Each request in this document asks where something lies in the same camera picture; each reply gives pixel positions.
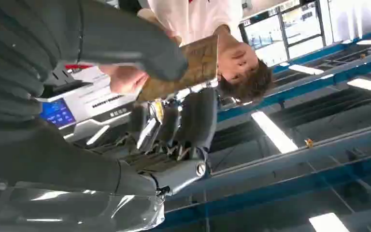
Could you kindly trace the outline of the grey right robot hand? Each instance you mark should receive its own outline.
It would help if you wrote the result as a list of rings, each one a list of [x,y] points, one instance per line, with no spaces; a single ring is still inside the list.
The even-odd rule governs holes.
[[[45,82],[64,64],[133,64],[164,86],[187,61],[163,30],[97,0],[0,0],[0,180],[118,193],[129,177],[67,143],[39,117]]]

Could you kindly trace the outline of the person's left hand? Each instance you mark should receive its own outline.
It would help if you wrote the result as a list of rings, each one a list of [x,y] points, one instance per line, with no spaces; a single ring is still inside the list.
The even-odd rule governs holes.
[[[111,92],[116,94],[131,94],[142,89],[149,75],[135,66],[100,65],[102,73],[110,77]]]

